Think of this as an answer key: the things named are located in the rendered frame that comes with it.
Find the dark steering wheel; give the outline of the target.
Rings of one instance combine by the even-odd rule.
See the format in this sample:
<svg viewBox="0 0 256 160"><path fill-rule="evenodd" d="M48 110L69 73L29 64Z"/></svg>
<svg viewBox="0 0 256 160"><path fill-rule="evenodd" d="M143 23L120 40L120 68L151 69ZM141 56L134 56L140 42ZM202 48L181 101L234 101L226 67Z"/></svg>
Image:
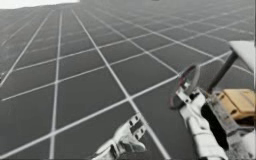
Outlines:
<svg viewBox="0 0 256 160"><path fill-rule="evenodd" d="M184 100L180 95L190 96L196 88L199 78L200 66L197 64L192 64L182 71L178 79L178 88L170 98L170 108L172 110L178 110L184 105Z"/></svg>

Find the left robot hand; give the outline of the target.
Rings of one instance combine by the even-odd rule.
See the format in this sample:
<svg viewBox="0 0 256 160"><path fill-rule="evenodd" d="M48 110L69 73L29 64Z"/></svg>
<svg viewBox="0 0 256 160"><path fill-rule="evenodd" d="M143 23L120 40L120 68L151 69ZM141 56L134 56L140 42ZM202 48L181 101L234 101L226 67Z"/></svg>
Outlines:
<svg viewBox="0 0 256 160"><path fill-rule="evenodd" d="M141 138L147 129L141 122L141 115L135 114L121 125L114 133L113 140L118 154L145 152L146 146Z"/></svg>

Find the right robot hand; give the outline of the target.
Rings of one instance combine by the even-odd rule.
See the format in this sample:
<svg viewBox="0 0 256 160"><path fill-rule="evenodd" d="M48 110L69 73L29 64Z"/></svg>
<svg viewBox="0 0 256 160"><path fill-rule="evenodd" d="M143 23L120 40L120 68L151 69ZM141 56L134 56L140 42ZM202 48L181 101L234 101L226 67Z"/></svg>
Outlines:
<svg viewBox="0 0 256 160"><path fill-rule="evenodd" d="M206 98L198 87L195 87L191 93L188 93L187 90L190 88L191 84L185 82L176 91L176 95L181 101L179 112L186 125L188 125L190 118L194 118L200 126L203 126L206 120L201 114L201 109L206 103Z"/></svg>

